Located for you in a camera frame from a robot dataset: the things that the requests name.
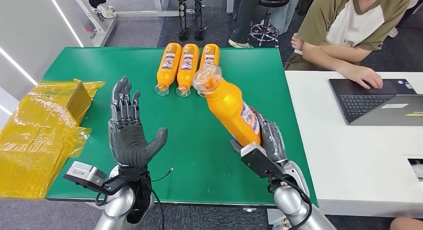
plastic bottle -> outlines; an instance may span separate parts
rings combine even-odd
[[[222,78],[220,67],[209,65],[198,70],[193,86],[204,93],[210,111],[242,146],[260,144],[257,116],[242,100],[241,90]]]
[[[206,44],[201,54],[200,68],[209,66],[209,65],[219,65],[220,60],[220,49],[216,44]],[[201,97],[204,97],[204,94],[201,91],[197,91],[197,94]]]
[[[184,45],[178,70],[178,85],[176,93],[180,97],[188,97],[191,94],[191,85],[194,74],[197,71],[200,51],[195,44]]]
[[[169,86],[175,80],[181,53],[182,47],[178,43],[169,43],[166,46],[157,71],[157,85],[154,87],[156,93],[160,95],[169,94]]]

led light strip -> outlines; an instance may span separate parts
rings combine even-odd
[[[67,20],[65,14],[62,12],[62,9],[59,7],[59,5],[57,4],[56,0],[51,0],[54,4],[54,6],[56,7],[57,11],[59,12],[59,14],[62,16],[63,20],[65,21],[65,23],[67,24],[67,27],[69,28],[69,30],[72,32],[73,36],[75,37],[76,41],[79,43],[79,46],[84,47],[84,45],[82,44],[81,40],[79,39],[79,37],[76,35],[75,30],[72,28],[72,26],[70,25],[69,21]]]
[[[4,108],[1,104],[0,104],[0,109],[3,110],[6,114],[8,115],[12,115],[12,112],[8,111],[6,108]]]
[[[21,72],[27,79],[31,81],[35,86],[38,86],[37,81],[35,81],[10,55],[6,53],[1,47],[0,47],[0,53],[16,68]]]

stool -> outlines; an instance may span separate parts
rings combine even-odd
[[[269,24],[270,8],[282,7],[288,3],[289,0],[260,0],[259,5],[267,7],[264,23],[253,25],[250,30],[251,37],[259,41],[258,46],[261,46],[262,42],[275,41],[275,47],[279,47],[279,41],[276,39],[279,36],[278,31],[276,28]]]

green tabletop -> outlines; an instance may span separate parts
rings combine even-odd
[[[273,205],[266,179],[260,179],[241,162],[230,146],[231,135],[214,117],[204,98],[192,88],[192,95],[176,95],[177,83],[168,96],[154,92],[156,72],[163,48],[65,48],[43,77],[43,81],[105,81],[84,120],[92,128],[78,158],[69,158],[46,198],[73,201],[93,200],[96,193],[63,178],[74,161],[109,173],[116,165],[109,149],[107,121],[110,119],[111,90],[126,75],[139,89],[140,116],[150,141],[158,128],[169,130],[167,144],[149,164],[152,179],[174,170],[153,188],[163,202],[194,204]],[[220,66],[225,80],[236,84],[244,101],[282,133],[288,158],[302,169],[311,200],[316,196],[301,142],[294,109],[277,48],[221,48]]]

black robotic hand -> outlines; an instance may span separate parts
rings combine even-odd
[[[260,124],[261,146],[265,149],[267,157],[274,163],[286,161],[285,146],[276,123],[268,121],[260,112],[251,106],[250,109],[257,116]],[[241,152],[243,146],[241,146],[236,139],[232,139],[230,144],[237,153]]]
[[[131,102],[131,88],[126,76],[113,88],[112,118],[108,123],[110,149],[119,165],[144,168],[166,143],[168,130],[158,129],[154,140],[147,143],[140,121],[140,91],[135,92]]]

